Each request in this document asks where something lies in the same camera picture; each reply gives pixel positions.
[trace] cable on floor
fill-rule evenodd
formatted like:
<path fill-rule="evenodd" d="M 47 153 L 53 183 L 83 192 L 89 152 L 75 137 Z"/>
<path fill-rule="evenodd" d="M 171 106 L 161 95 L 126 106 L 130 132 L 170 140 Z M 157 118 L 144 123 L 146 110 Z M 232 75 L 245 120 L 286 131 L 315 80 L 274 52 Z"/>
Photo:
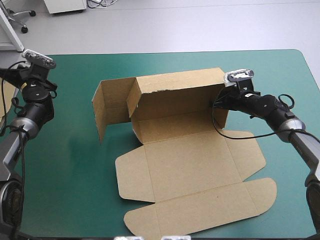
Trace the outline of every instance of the cable on floor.
<path fill-rule="evenodd" d="M 95 0 L 86 0 L 86 5 L 90 9 L 106 9 L 108 6 L 115 4 L 118 0 L 101 0 L 96 2 Z"/>

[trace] white desk leg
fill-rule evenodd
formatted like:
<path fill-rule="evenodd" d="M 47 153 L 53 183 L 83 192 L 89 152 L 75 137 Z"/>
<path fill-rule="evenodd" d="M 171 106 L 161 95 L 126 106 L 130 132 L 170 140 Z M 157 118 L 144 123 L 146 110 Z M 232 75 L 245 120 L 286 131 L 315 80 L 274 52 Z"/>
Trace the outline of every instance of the white desk leg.
<path fill-rule="evenodd" d="M 11 24 L 9 23 L 8 19 L 6 18 L 4 12 L 0 9 L 0 25 L 5 31 L 6 35 L 12 42 L 13 46 L 18 52 L 23 52 L 25 49 L 24 46 L 22 45 L 22 42 L 18 38 L 16 32 L 12 28 Z"/>

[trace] gray floor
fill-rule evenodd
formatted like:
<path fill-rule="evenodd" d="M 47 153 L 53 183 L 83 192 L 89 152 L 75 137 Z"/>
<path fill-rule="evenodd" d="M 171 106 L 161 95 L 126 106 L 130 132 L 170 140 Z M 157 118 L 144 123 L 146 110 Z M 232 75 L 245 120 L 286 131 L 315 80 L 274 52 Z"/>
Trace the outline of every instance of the gray floor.
<path fill-rule="evenodd" d="M 27 34 L 14 28 L 26 48 L 43 54 L 297 49 L 320 85 L 320 0 L 119 0 L 62 15 L 50 15 L 41 0 L 8 7 L 37 11 L 23 18 Z M 18 56 L 0 52 L 0 66 Z"/>

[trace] chair leg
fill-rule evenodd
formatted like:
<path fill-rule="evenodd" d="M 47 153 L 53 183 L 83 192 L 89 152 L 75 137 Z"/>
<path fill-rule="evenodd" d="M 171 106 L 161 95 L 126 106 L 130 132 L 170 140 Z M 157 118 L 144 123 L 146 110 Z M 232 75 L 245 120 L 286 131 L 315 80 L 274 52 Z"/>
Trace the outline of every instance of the chair leg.
<path fill-rule="evenodd" d="M 26 28 L 26 27 L 27 27 L 27 25 L 26 25 L 24 22 L 19 21 L 19 20 L 13 18 L 13 17 L 10 17 L 10 16 L 9 16 L 9 17 L 8 17 L 8 20 L 9 20 L 9 21 L 12 21 L 12 22 L 14 22 L 14 23 L 16 23 L 16 24 L 19 24 L 19 25 L 22 26 L 23 28 Z"/>
<path fill-rule="evenodd" d="M 31 10 L 27 10 L 27 11 L 19 11 L 19 12 L 15 12 L 12 14 L 13 17 L 19 16 L 21 14 L 30 14 L 32 11 Z"/>

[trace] cardboard box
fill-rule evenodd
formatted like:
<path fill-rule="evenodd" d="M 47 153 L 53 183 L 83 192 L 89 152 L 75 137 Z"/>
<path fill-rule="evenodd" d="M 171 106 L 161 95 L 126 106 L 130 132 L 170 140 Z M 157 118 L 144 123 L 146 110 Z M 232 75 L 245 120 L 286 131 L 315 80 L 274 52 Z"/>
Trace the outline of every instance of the cardboard box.
<path fill-rule="evenodd" d="M 220 68 L 101 81 L 92 100 L 99 139 L 108 124 L 132 122 L 143 146 L 115 162 L 119 194 L 151 202 L 124 222 L 147 240 L 186 235 L 267 211 L 277 195 L 254 139 L 213 128 L 210 103 L 224 87 Z M 223 128 L 228 111 L 215 110 Z M 246 137 L 249 132 L 224 131 Z"/>
<path fill-rule="evenodd" d="M 4 93 L 4 101 L 6 106 L 6 112 L 8 113 L 11 108 L 11 99 L 14 97 L 16 91 L 16 87 L 8 83 L 7 81 L 4 81 L 3 84 L 3 93 Z M 4 110 L 4 104 L 2 101 L 2 92 L 0 91 L 0 128 L 4 124 L 4 117 L 5 110 Z"/>

